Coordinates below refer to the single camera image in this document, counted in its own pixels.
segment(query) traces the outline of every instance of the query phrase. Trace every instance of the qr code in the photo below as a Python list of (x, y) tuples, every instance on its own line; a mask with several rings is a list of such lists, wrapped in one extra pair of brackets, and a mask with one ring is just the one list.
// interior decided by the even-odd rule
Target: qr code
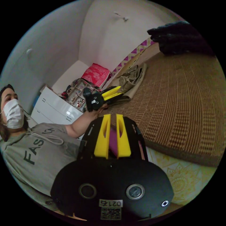
[(121, 208), (101, 208), (101, 220), (121, 220)]

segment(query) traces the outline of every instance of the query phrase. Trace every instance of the gray hoodie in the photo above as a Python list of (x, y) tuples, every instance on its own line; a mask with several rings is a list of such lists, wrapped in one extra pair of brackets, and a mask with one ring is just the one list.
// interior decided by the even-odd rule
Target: gray hoodie
[(0, 149), (9, 171), (37, 203), (57, 211), (50, 191), (58, 172), (75, 161), (80, 141), (67, 135), (65, 125), (41, 123), (7, 142)]

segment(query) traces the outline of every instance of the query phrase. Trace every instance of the drawer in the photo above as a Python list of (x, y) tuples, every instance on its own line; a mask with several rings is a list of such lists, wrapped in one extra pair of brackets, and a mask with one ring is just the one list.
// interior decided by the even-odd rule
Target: drawer
[(46, 116), (44, 116), (39, 110), (36, 108), (33, 109), (31, 118), (37, 122), (37, 124), (40, 123), (53, 123), (50, 121)]
[(53, 123), (68, 125), (73, 122), (71, 118), (62, 115), (42, 99), (39, 99), (37, 101), (35, 108), (40, 111), (45, 117), (50, 119)]
[(61, 99), (47, 87), (45, 87), (42, 91), (42, 94), (40, 95), (36, 106), (38, 104), (41, 104), (41, 101), (47, 102), (51, 107), (53, 107), (60, 114), (70, 119), (72, 122), (74, 122), (78, 117), (83, 114), (78, 109), (74, 108), (69, 103)]

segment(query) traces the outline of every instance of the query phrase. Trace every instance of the person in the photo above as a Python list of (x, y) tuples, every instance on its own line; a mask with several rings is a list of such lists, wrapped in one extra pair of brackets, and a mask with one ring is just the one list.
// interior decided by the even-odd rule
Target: person
[(59, 213), (50, 197), (54, 179), (64, 166), (77, 159), (78, 138), (106, 106), (84, 112), (70, 125), (41, 123), (29, 128), (18, 96), (9, 84), (0, 91), (0, 107), (0, 149), (10, 173), (30, 198)]

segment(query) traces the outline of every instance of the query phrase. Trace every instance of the white face mask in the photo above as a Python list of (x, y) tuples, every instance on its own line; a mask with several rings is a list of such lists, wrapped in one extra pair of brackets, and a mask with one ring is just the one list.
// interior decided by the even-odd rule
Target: white face mask
[(19, 129), (24, 125), (24, 110), (17, 99), (12, 99), (3, 108), (7, 119), (7, 127)]

